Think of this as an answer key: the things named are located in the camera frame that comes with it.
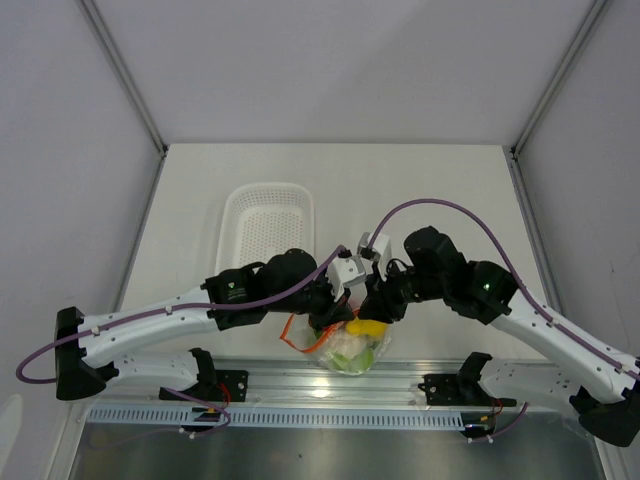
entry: gray wall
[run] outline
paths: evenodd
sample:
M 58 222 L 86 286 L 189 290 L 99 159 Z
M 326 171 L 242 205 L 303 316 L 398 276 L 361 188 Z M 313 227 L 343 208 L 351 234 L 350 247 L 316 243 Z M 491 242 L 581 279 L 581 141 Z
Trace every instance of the gray wall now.
M 99 0 L 169 143 L 510 145 L 591 0 Z
M 567 313 L 640 355 L 640 3 L 611 3 L 521 164 Z
M 0 65 L 0 405 L 25 399 L 2 478 L 32 479 L 61 404 L 16 364 L 58 309 L 111 307 L 158 159 L 72 0 L 3 2 Z M 29 373 L 52 376 L 52 356 Z

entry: white table surface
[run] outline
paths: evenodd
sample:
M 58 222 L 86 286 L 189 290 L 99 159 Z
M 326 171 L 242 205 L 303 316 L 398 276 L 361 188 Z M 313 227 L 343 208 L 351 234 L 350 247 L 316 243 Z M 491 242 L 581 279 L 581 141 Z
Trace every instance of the white table surface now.
M 437 197 L 470 208 L 498 236 L 539 297 L 540 277 L 501 147 L 358 144 L 175 144 L 169 149 L 123 310 L 182 293 L 214 274 L 224 203 L 253 182 L 293 182 L 315 202 L 315 256 L 337 244 L 355 250 L 401 202 Z M 446 207 L 404 210 L 384 233 L 406 259 L 405 237 L 433 225 L 449 235 L 467 259 L 502 263 L 470 219 Z M 355 292 L 362 299 L 362 292 Z M 287 315 L 269 314 L 260 325 L 174 339 L 152 350 L 208 349 L 214 358 L 307 359 L 278 339 Z M 540 359 L 520 341 L 452 312 L 441 301 L 411 305 L 392 327 L 385 360 L 457 360 L 472 351 L 508 359 Z

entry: gray floor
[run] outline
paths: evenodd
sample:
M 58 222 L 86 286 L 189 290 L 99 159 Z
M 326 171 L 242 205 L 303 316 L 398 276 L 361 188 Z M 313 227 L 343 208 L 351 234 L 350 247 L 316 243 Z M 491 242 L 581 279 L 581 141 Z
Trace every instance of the gray floor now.
M 604 479 L 593 440 L 546 414 L 528 415 L 493 445 L 467 445 L 447 432 L 276 428 L 229 428 L 195 441 L 156 434 L 101 450 L 88 443 L 153 428 L 88 425 L 71 478 Z

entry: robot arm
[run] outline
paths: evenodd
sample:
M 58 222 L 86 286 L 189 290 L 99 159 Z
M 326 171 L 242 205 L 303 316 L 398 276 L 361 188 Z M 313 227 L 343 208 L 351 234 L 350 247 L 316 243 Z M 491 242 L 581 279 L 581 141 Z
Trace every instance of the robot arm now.
M 463 396 L 471 405 L 483 398 L 515 398 L 577 412 L 581 425 L 595 436 L 618 446 L 631 443 L 640 430 L 636 358 L 600 342 L 538 301 L 543 309 L 539 312 L 531 303 L 535 299 L 527 298 L 531 294 L 518 288 L 510 272 L 491 262 L 467 262 L 449 237 L 433 227 L 409 235 L 404 248 L 413 265 L 400 270 L 384 241 L 369 249 L 368 237 L 361 240 L 359 253 L 374 261 L 360 309 L 363 318 L 391 323 L 404 317 L 409 303 L 442 299 L 461 316 L 518 338 L 560 367 L 516 366 L 474 353 L 453 382 L 457 391 L 444 398 Z M 436 376 L 427 377 L 425 381 L 436 381 Z M 428 385 L 433 391 L 427 399 L 439 388 L 442 385 Z M 446 405 L 442 398 L 438 404 Z
M 348 287 L 359 278 L 364 280 L 365 271 L 361 260 L 348 251 L 304 288 L 277 302 L 250 309 L 212 309 L 214 304 L 260 303 L 296 285 L 316 269 L 311 255 L 293 249 L 276 255 L 267 264 L 225 270 L 200 287 L 143 308 L 86 316 L 75 307 L 61 310 L 56 339 L 84 336 L 56 347 L 56 396 L 78 400 L 117 383 L 169 387 L 202 398 L 215 384 L 208 352 L 194 349 L 169 355 L 140 350 L 182 335 L 257 324 L 269 311 L 308 313 L 318 328 L 353 319 L 346 302 Z

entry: metal frame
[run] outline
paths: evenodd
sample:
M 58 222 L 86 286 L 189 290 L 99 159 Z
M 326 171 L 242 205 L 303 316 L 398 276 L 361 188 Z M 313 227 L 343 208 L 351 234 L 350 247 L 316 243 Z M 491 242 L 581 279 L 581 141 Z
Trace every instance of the metal frame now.
M 540 226 L 536 220 L 533 204 L 531 203 L 531 197 L 529 196 L 527 186 L 524 182 L 524 178 L 522 177 L 520 164 L 514 159 L 513 154 L 506 147 L 504 148 L 504 155 L 507 160 L 507 168 L 511 175 L 511 182 L 513 183 L 513 189 L 516 193 L 518 205 L 520 206 L 520 212 L 524 219 L 527 236 L 531 242 L 533 257 L 536 261 L 538 273 L 542 280 L 542 288 L 544 290 L 545 297 L 547 297 L 547 301 L 554 310 L 562 315 L 566 315 L 566 310 L 558 290 L 558 284 L 551 268 L 549 255 L 547 254 L 547 250 L 544 246 Z
M 147 201 L 144 207 L 144 212 L 142 214 L 142 218 L 140 219 L 138 230 L 136 231 L 135 240 L 133 242 L 129 255 L 127 256 L 125 271 L 122 275 L 122 279 L 120 280 L 118 293 L 116 294 L 116 298 L 114 299 L 113 304 L 111 306 L 112 312 L 119 311 L 120 307 L 122 306 L 122 302 L 124 301 L 124 295 L 125 295 L 125 292 L 127 291 L 127 286 L 129 285 L 131 272 L 133 271 L 133 264 L 136 259 L 136 255 L 138 254 L 138 249 L 140 248 L 140 242 L 142 241 L 142 234 L 144 233 L 144 227 L 147 225 L 147 219 L 149 218 L 151 205 L 153 204 L 153 199 L 155 198 L 156 191 L 158 190 L 158 184 L 160 183 L 160 177 L 162 176 L 162 170 L 164 169 L 164 163 L 166 158 L 167 158 L 167 154 L 166 152 L 164 152 L 160 157 L 160 162 L 158 163 L 158 168 L 153 178 L 153 184 L 151 185 L 151 190 L 149 191 L 149 196 L 147 197 Z
M 520 153 L 522 153 L 522 149 L 526 145 L 527 140 L 529 140 L 536 126 L 540 123 L 545 112 L 564 85 L 568 74 L 576 64 L 576 60 L 580 54 L 584 51 L 588 41 L 591 39 L 593 32 L 596 30 L 596 27 L 600 23 L 600 20 L 603 18 L 607 7 L 610 4 L 611 0 L 595 0 L 591 5 L 591 8 L 587 12 L 587 15 L 578 28 L 578 31 L 571 40 L 569 47 L 565 51 L 556 71 L 551 77 L 551 80 L 549 80 L 542 96 L 536 103 L 533 112 L 529 116 L 527 123 L 522 129 L 522 133 L 518 137 L 518 140 L 512 149 L 513 156 L 516 160 L 519 159 Z
M 113 36 L 100 13 L 98 5 L 95 0 L 76 0 L 76 3 L 84 14 L 87 25 L 95 35 L 96 41 L 102 48 L 102 52 L 111 66 L 114 75 L 118 79 L 122 90 L 127 95 L 133 109 L 142 121 L 142 124 L 149 135 L 149 139 L 156 147 L 156 150 L 158 150 L 158 153 L 160 155 L 164 155 L 167 151 L 167 145 L 162 140 L 160 131 L 147 108 L 147 104 L 143 100 L 140 89 L 131 76 L 129 67 L 127 67 L 118 45 L 113 39 Z

